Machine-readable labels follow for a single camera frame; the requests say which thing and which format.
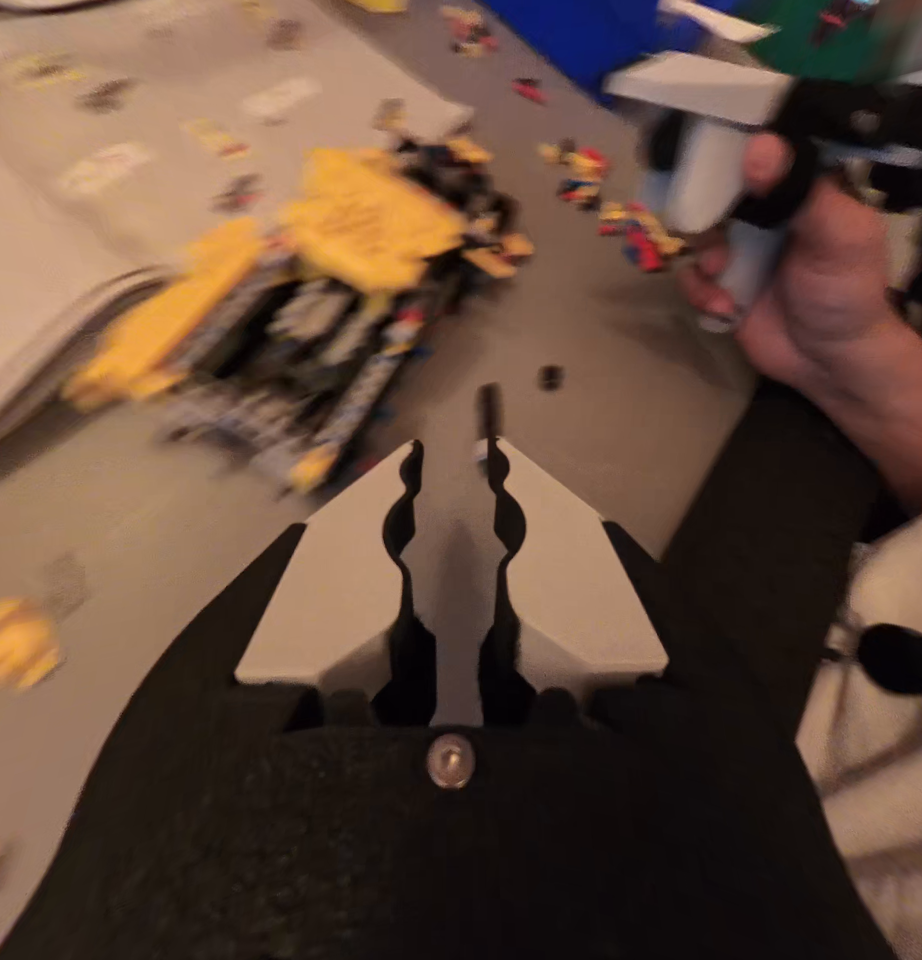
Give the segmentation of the open instruction booklet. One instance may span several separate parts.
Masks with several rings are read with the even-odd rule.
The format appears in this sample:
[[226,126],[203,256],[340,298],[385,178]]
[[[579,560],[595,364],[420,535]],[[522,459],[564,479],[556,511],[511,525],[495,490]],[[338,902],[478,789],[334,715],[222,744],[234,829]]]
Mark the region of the open instruction booklet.
[[273,225],[311,150],[379,146],[386,100],[424,140],[474,114],[320,2],[0,13],[0,437],[114,298],[231,216]]

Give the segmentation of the person's right hand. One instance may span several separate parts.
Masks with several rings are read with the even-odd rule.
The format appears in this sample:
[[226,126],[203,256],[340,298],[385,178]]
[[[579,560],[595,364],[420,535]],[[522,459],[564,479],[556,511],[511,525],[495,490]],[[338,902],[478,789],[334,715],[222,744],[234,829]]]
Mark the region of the person's right hand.
[[740,316],[722,286],[727,242],[704,234],[677,282],[687,303],[727,321],[745,358],[763,377],[807,392],[832,376],[850,349],[897,319],[887,296],[889,247],[881,214],[821,174],[789,223],[772,276]]

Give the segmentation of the pile of colourful toy bricks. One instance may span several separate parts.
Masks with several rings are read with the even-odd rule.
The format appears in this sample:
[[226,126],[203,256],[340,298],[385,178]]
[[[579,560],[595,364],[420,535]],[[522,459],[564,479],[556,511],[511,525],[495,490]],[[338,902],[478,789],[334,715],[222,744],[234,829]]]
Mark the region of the pile of colourful toy bricks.
[[[478,10],[443,5],[441,15],[455,54],[474,59],[496,50],[496,38]],[[540,144],[538,154],[546,165],[560,167],[565,173],[556,196],[576,210],[595,213],[598,234],[620,238],[625,257],[636,269],[657,273],[684,253],[685,241],[670,234],[643,202],[604,198],[611,162],[600,150],[579,146],[575,139],[566,137]]]

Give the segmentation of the grey toy beam piece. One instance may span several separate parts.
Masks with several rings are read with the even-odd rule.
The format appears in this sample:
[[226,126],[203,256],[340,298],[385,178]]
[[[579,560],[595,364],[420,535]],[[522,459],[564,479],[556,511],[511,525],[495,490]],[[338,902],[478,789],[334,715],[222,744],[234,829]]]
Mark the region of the grey toy beam piece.
[[48,562],[40,572],[39,582],[40,604],[59,623],[83,606],[89,594],[84,565],[70,552]]

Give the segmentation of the grey desk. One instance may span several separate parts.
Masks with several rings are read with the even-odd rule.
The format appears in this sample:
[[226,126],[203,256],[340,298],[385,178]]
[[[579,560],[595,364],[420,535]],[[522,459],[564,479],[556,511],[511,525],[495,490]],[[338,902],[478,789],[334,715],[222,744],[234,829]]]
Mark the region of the grey desk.
[[[480,726],[477,649],[501,557],[494,500],[474,459],[475,398],[497,382],[506,437],[659,557],[747,406],[737,351],[696,330],[669,274],[645,275],[554,195],[543,141],[611,158],[611,198],[637,186],[634,132],[507,29],[480,61],[444,47],[435,2],[374,19],[329,9],[452,99],[518,198],[536,254],[516,281],[442,319],[374,420],[368,455],[424,445],[417,534],[405,551],[416,611],[438,642],[436,724]],[[561,390],[539,389],[544,365]],[[0,443],[0,599],[41,594],[74,553],[88,596],[60,624],[63,662],[33,689],[0,691],[0,942],[49,868],[109,732],[190,621],[310,501],[283,496],[199,441],[163,443],[149,407],[79,418],[45,409]]]

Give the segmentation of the black badge reel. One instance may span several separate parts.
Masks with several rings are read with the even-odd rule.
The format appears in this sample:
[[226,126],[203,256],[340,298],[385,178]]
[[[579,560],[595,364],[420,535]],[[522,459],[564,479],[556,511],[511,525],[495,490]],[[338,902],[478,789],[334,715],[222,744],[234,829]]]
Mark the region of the black badge reel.
[[860,631],[852,653],[827,646],[825,663],[851,661],[870,681],[889,693],[922,696],[922,632],[897,624],[876,623]]

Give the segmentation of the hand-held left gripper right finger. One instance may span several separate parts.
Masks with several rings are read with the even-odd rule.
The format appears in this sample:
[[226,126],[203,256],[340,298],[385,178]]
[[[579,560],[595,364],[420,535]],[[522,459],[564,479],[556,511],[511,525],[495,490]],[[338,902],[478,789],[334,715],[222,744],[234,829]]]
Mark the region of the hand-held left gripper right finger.
[[539,696],[584,707],[598,690],[659,678],[669,664],[599,512],[505,438],[485,441],[504,553],[478,656],[485,725],[521,725]]

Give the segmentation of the green plastic bin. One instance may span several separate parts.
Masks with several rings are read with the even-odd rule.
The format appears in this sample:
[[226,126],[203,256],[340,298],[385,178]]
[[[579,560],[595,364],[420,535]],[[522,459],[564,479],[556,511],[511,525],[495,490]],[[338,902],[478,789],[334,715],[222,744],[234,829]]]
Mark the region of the green plastic bin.
[[750,47],[781,73],[836,81],[888,76],[913,23],[914,6],[889,1],[750,1],[735,11],[777,31]]

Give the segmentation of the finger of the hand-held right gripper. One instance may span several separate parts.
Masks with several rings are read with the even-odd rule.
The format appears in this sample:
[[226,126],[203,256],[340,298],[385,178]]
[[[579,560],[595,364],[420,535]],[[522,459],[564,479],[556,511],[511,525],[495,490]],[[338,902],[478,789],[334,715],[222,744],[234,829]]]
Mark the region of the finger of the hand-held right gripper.
[[604,82],[605,93],[742,127],[764,126],[794,78],[697,54],[663,52]]

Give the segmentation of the yellow toy car model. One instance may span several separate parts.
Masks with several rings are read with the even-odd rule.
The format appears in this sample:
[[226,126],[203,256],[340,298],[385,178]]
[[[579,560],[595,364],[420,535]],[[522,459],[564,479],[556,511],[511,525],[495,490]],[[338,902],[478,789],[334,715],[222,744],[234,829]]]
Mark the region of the yellow toy car model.
[[429,330],[535,252],[465,137],[312,150],[262,231],[223,222],[63,383],[82,413],[152,402],[171,440],[234,448],[281,488],[329,484]]

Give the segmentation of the yellow toy panel piece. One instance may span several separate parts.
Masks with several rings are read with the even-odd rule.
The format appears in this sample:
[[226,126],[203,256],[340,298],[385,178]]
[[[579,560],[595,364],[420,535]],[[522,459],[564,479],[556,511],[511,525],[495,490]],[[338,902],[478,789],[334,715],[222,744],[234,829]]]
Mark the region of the yellow toy panel piece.
[[33,601],[0,600],[0,690],[29,690],[61,664],[55,627]]

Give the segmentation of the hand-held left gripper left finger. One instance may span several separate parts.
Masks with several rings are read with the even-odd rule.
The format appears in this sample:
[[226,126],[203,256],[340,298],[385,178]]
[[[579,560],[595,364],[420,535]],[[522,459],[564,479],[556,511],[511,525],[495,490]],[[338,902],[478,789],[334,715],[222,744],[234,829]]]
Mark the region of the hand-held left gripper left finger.
[[235,669],[244,686],[362,695],[384,725],[429,725],[436,640],[403,552],[416,533],[424,449],[411,440],[305,522]]

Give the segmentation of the blue plastic bin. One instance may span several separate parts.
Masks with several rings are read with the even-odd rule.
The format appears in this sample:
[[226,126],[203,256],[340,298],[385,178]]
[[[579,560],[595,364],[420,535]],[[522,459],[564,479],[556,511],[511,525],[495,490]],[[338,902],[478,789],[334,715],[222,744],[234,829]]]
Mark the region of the blue plastic bin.
[[692,52],[705,32],[693,21],[658,14],[656,1],[481,1],[532,50],[594,102],[611,98],[611,73],[661,51]]

